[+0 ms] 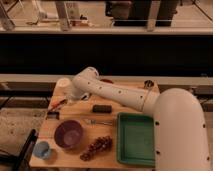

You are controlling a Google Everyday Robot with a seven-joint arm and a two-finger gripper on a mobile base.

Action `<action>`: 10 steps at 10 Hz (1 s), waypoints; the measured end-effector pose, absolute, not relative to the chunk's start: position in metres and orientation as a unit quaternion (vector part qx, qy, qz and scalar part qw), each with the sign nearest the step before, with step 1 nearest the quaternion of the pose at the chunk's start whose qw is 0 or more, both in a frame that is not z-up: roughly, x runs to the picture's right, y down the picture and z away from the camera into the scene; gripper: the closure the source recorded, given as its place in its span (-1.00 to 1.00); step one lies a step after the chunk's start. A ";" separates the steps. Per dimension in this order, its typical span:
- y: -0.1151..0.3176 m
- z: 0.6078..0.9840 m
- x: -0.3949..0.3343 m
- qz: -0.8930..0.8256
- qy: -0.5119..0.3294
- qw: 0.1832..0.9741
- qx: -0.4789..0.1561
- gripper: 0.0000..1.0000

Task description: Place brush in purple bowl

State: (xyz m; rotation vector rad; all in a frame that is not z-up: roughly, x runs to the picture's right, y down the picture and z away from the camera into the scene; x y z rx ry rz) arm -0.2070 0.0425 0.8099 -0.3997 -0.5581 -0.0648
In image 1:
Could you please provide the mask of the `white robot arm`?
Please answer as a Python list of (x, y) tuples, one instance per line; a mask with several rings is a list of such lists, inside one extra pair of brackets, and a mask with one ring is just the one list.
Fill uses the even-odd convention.
[(212, 171), (204, 112), (198, 99), (181, 88), (162, 93), (102, 82), (93, 67), (71, 81), (74, 100), (92, 93), (133, 108), (154, 120), (156, 171)]

